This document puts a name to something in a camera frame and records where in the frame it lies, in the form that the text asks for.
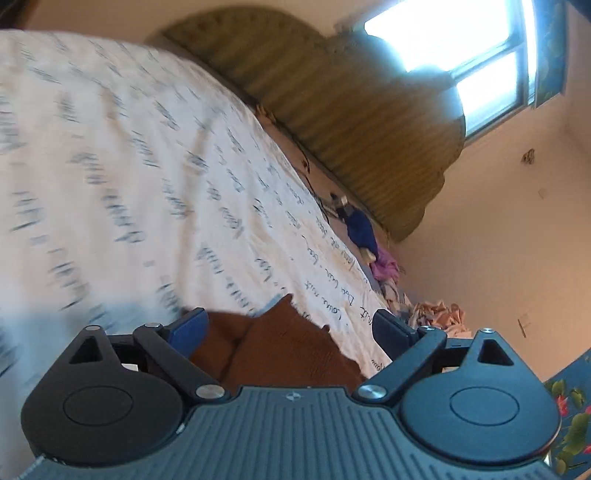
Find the brown knit sweater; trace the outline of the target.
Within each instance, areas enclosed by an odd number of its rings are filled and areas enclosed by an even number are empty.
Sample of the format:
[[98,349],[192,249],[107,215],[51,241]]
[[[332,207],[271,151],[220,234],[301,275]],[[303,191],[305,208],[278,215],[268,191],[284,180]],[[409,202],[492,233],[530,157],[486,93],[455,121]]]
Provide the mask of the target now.
[[291,296],[259,317],[213,311],[204,341],[190,362],[229,390],[246,386],[342,387],[353,392],[367,378],[329,333],[297,312]]

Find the pink clothes pile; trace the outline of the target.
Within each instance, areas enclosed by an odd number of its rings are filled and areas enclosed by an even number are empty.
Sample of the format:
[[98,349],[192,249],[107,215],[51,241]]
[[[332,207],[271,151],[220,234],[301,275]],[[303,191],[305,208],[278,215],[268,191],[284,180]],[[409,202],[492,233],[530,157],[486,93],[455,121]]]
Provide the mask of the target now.
[[470,339],[473,333],[465,322],[465,312],[458,304],[447,306],[439,303],[419,303],[414,307],[409,326],[431,326],[443,330],[449,338]]

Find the purple cloth at headboard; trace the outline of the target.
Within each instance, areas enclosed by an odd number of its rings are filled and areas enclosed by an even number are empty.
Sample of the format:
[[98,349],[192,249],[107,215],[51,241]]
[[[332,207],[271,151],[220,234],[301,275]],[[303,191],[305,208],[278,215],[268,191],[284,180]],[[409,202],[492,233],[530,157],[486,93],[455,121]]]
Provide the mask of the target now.
[[370,264],[370,269],[374,278],[379,282],[392,280],[395,283],[400,279],[400,267],[393,255],[381,246],[378,246],[378,255],[376,260]]

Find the blue cloth at headboard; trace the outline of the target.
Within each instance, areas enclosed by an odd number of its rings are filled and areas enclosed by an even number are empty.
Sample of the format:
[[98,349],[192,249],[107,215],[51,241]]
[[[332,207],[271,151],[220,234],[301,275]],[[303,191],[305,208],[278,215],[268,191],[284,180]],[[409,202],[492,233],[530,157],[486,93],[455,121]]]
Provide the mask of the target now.
[[355,209],[346,216],[346,230],[348,230],[349,239],[356,247],[367,249],[375,256],[378,255],[378,242],[372,222],[362,210]]

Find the white script-print bed sheet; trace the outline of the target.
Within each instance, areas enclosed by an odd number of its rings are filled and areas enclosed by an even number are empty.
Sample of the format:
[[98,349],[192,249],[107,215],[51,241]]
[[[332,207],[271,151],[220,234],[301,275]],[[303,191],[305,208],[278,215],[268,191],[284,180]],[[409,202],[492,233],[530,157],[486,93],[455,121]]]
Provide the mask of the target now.
[[384,306],[290,161],[228,89],[148,46],[1,34],[1,475],[33,462],[22,405],[86,325],[290,295],[372,376]]

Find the green upholstered headboard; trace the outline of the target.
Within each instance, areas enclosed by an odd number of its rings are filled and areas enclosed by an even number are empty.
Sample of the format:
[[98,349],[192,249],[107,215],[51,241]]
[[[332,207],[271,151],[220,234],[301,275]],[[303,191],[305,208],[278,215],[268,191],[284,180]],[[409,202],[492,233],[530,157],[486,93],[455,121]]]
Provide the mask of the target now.
[[394,241],[420,225],[464,148],[452,76],[407,71],[365,32],[327,37],[282,11],[235,5],[187,16],[155,38],[273,114]]

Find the bright window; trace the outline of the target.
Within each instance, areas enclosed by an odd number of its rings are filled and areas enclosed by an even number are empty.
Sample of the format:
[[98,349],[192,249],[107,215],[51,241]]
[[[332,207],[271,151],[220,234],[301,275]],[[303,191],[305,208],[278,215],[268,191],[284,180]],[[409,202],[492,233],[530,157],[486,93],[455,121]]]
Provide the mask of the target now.
[[408,72],[427,66],[448,72],[457,85],[469,140],[534,104],[532,1],[377,1],[335,29],[386,41]]

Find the blue floral curtain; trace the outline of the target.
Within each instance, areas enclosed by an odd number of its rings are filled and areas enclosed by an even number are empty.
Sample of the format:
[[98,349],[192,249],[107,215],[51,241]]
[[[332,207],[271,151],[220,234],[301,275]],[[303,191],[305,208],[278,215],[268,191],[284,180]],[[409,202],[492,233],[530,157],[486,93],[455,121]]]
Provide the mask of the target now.
[[537,72],[535,106],[564,91],[568,59],[568,21],[563,0],[533,2],[536,26]]

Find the white wall light switch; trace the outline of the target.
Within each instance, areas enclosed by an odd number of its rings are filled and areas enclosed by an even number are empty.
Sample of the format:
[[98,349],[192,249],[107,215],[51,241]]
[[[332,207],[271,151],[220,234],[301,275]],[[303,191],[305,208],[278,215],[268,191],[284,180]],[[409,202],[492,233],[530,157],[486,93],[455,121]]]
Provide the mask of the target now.
[[528,313],[522,314],[517,318],[517,324],[524,339],[528,338],[528,329],[532,325],[532,321]]

